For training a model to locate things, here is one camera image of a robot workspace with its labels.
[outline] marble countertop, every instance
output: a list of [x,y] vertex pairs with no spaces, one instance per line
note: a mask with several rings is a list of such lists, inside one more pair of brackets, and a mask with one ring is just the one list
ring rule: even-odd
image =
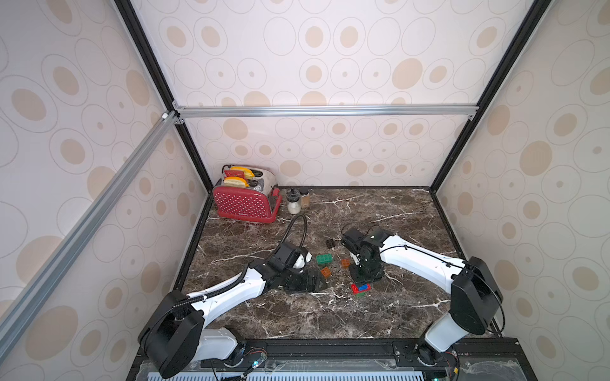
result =
[[[285,197],[283,204],[278,220],[271,224],[220,218],[213,206],[183,291],[203,290],[236,275],[245,263],[267,257],[292,217]],[[249,339],[413,338],[449,309],[450,296],[443,290],[393,265],[386,265],[385,277],[371,291],[356,296],[349,272],[340,263],[350,257],[338,246],[340,230],[355,222],[380,225],[427,249],[455,257],[427,191],[317,188],[311,191],[311,206],[304,211],[309,224],[305,247],[314,256],[333,256],[328,265],[332,272],[329,287],[305,294],[270,290],[221,315],[208,328],[233,327]],[[301,221],[295,223],[289,241],[298,244],[302,226]],[[328,238],[337,240],[335,248],[326,247]],[[308,266],[318,265],[313,259]]]

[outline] wall panel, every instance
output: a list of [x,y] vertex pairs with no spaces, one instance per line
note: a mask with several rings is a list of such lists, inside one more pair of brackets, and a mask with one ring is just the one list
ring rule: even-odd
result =
[[159,120],[145,73],[107,1],[0,4],[0,315]]
[[280,185],[432,183],[466,115],[189,118],[212,182],[227,163],[272,170]]
[[555,4],[438,193],[541,381],[610,371],[609,20]]
[[125,379],[207,197],[179,141],[172,130],[159,143],[0,367],[1,381]]
[[476,103],[531,1],[138,0],[181,105]]

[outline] red toaster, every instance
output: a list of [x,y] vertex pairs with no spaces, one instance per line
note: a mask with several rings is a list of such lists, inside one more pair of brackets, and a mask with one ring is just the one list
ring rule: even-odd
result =
[[282,202],[275,175],[258,168],[225,167],[213,189],[218,215],[255,223],[275,221]]

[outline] black frame edge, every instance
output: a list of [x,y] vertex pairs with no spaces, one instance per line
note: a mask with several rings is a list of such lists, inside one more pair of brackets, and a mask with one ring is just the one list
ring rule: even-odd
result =
[[455,232],[453,231],[449,220],[447,219],[447,215],[445,214],[445,211],[443,210],[443,207],[441,206],[438,197],[436,197],[436,192],[430,191],[430,197],[432,198],[432,203],[434,204],[436,211],[439,212],[440,219],[443,221],[443,226],[445,226],[445,230],[447,231],[447,234],[449,234],[449,239],[451,240],[451,243],[453,243],[453,247],[455,247],[457,255],[461,259],[466,260],[467,258],[464,255],[462,246],[460,246],[458,238]]
[[[428,367],[417,361],[416,338],[377,339],[246,339],[246,348],[264,348],[272,360],[382,360],[394,359],[398,366],[412,367],[424,373],[426,380],[442,378],[445,363]],[[537,381],[519,339],[516,338],[463,338],[452,345],[462,364],[469,357],[480,359],[494,357],[515,358],[528,381]],[[244,371],[246,361],[235,368],[228,368],[222,360],[204,360],[203,369],[214,367],[216,371]]]
[[[157,57],[154,55],[153,48],[146,37],[146,33],[144,28],[142,28],[142,24],[138,19],[134,6],[131,4],[130,0],[114,0],[114,2],[117,5],[117,9],[125,22],[125,26],[127,27],[129,34],[131,35],[131,38],[134,41],[138,52],[140,53],[140,57],[144,61],[144,65],[146,66],[146,69],[148,70],[148,73],[150,74],[159,95],[161,96],[161,100],[163,101],[165,108],[167,110],[174,110],[177,114],[179,114],[179,111],[175,109],[173,104],[174,96],[171,93],[170,86],[165,80],[161,66],[157,61]],[[176,125],[176,130],[184,143],[188,155],[190,156],[195,169],[201,178],[201,181],[203,181],[203,185],[208,192],[212,191],[213,185],[212,181],[210,180],[210,175],[207,173],[206,167],[204,166],[201,156],[199,155],[199,152],[195,146],[195,142],[193,141],[193,138],[182,120],[180,124]]]
[[[430,190],[430,197],[432,198],[432,203],[436,207],[436,211],[439,212],[440,219],[441,221],[443,221],[443,226],[445,226],[445,230],[447,231],[447,234],[449,234],[449,239],[451,240],[451,243],[453,243],[453,247],[455,247],[457,255],[463,260],[468,259],[466,258],[466,255],[462,250],[462,246],[459,244],[458,238],[455,232],[453,231],[449,220],[447,219],[447,215],[445,214],[445,211],[443,210],[443,207],[439,202],[439,198],[436,196],[436,192]],[[491,326],[494,335],[496,335],[497,337],[503,337],[502,332],[500,332],[500,326],[498,325],[498,322],[496,322],[495,318],[492,319]]]
[[551,1],[552,0],[535,0],[532,6],[529,8],[528,13],[525,15],[523,22],[515,34],[515,37],[513,37],[511,44],[508,46],[508,49],[496,67],[491,80],[487,84],[487,87],[477,102],[479,109],[474,117],[466,122],[464,129],[462,129],[462,132],[459,134],[455,144],[451,148],[449,155],[447,155],[447,159],[445,159],[445,162],[440,167],[439,173],[432,182],[432,185],[430,186],[431,193],[439,190],[440,186],[443,184],[443,181],[451,171],[453,165],[466,146],[468,139],[474,132],[475,127],[479,124],[481,118],[491,105],[506,76],[508,73],[510,73],[514,63],[517,61],[517,58],[523,51],[523,48],[527,44],[531,34],[534,32],[534,29],[538,26],[538,22],[547,11]]
[[184,256],[184,259],[182,260],[182,264],[180,265],[180,270],[178,271],[178,276],[174,283],[174,290],[182,291],[184,282],[187,280],[188,269],[190,269],[190,265],[193,262],[193,258],[195,258],[195,252],[197,251],[197,246],[199,245],[201,234],[203,233],[203,228],[206,225],[207,217],[210,214],[210,209],[212,208],[213,203],[214,196],[210,192],[207,195],[206,203],[203,206],[201,216],[199,216],[199,220],[197,221],[195,232],[193,233],[191,241],[188,244],[187,253]]

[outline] orange lego brick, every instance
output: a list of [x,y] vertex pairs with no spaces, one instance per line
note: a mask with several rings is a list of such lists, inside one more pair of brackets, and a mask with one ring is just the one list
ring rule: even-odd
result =
[[320,272],[322,273],[322,275],[324,275],[324,278],[328,278],[329,276],[331,276],[331,270],[328,267],[323,268],[322,270],[320,270]]

